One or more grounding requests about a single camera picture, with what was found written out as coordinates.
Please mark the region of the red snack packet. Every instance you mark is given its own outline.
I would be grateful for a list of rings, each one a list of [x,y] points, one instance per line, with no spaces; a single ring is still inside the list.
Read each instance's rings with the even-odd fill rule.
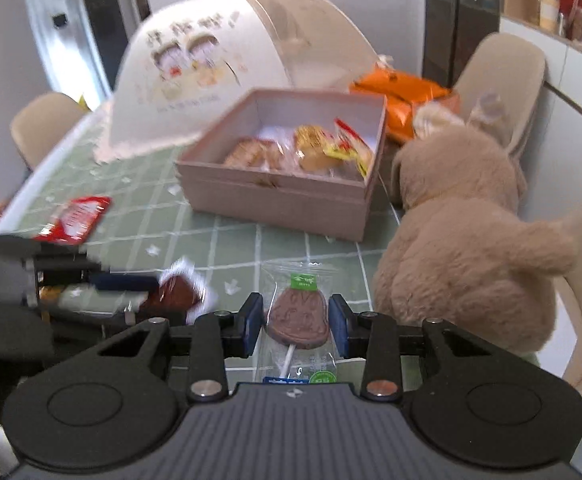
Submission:
[[[35,240],[67,245],[85,243],[113,201],[108,196],[82,196],[64,204]]]

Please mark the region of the brown snack packet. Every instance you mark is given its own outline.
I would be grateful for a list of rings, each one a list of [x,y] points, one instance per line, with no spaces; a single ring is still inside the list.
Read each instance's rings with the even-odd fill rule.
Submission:
[[[166,318],[171,326],[193,325],[197,318],[212,312],[217,304],[216,292],[187,258],[176,260],[161,274],[158,282],[158,289],[150,292],[138,307],[138,322]]]

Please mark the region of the chocolate lollipop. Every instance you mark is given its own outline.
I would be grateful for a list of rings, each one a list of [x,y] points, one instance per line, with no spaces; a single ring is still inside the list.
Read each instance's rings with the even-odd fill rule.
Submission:
[[[329,297],[338,270],[321,262],[262,266],[264,339],[255,379],[264,384],[328,384],[338,379]]]

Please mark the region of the green grid tablecloth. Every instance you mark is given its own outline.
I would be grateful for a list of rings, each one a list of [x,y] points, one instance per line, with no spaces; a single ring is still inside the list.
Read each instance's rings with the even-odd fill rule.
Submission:
[[[338,271],[334,289],[353,310],[372,309],[372,276],[402,216],[387,196],[395,144],[384,150],[364,240],[353,243],[193,211],[175,176],[176,148],[96,164],[93,150],[110,115],[103,105],[78,122],[6,208],[0,234],[33,237],[69,200],[108,196],[112,205],[86,249],[114,270],[160,272],[186,257],[216,292],[218,306],[236,310],[250,292],[263,290],[263,263],[324,262]]]

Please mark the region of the beige plush bunny toy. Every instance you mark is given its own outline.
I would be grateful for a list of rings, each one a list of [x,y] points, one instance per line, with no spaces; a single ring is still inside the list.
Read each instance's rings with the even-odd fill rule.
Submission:
[[[395,155],[391,199],[404,210],[373,278],[373,305],[398,323],[442,318],[525,356],[556,325],[553,279],[576,260],[558,222],[518,216],[526,181],[498,136],[460,119]]]

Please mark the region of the beige chair left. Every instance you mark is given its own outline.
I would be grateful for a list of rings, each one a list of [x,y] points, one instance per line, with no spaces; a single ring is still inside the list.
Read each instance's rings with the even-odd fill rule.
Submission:
[[[88,113],[64,93],[48,92],[14,116],[12,139],[29,170],[35,170],[70,129]]]

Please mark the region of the beige chair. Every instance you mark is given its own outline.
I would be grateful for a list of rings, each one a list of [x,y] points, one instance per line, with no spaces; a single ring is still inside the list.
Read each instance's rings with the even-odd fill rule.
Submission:
[[[545,73],[544,52],[534,44],[505,32],[488,35],[454,84],[460,96],[460,116],[467,118],[480,96],[495,91],[512,128],[506,150],[520,159],[530,136]]]
[[[64,93],[48,92],[14,116],[12,139],[29,170],[35,170],[70,129],[88,113]]]

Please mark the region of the pink open gift box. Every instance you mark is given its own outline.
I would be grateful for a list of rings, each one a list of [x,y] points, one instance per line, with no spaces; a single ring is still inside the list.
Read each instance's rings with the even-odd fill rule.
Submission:
[[[372,151],[362,178],[301,169],[229,168],[224,160],[247,138],[292,139],[299,126],[327,132],[341,120]],[[384,148],[384,99],[327,90],[256,89],[211,124],[176,160],[176,176],[197,211],[359,242],[369,217]]]

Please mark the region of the orange snack bag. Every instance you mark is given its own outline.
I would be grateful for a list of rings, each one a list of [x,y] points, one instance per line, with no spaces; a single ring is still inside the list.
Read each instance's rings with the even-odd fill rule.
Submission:
[[[350,93],[378,94],[385,98],[385,131],[402,145],[414,138],[413,117],[421,106],[435,102],[459,114],[460,96],[436,82],[376,63],[373,70],[354,80]]]

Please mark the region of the beige chair right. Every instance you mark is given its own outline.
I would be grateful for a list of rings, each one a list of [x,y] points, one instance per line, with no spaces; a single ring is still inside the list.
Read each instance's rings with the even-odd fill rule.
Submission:
[[[454,84],[460,96],[460,116],[467,118],[480,96],[495,91],[512,128],[506,150],[520,159],[530,136],[545,73],[544,52],[534,44],[505,32],[488,35]]]

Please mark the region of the white mesh food cover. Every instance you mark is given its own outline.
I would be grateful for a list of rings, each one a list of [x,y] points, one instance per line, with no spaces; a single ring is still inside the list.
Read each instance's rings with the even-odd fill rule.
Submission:
[[[98,164],[187,145],[255,88],[345,91],[379,55],[329,0],[184,0],[120,63]]]

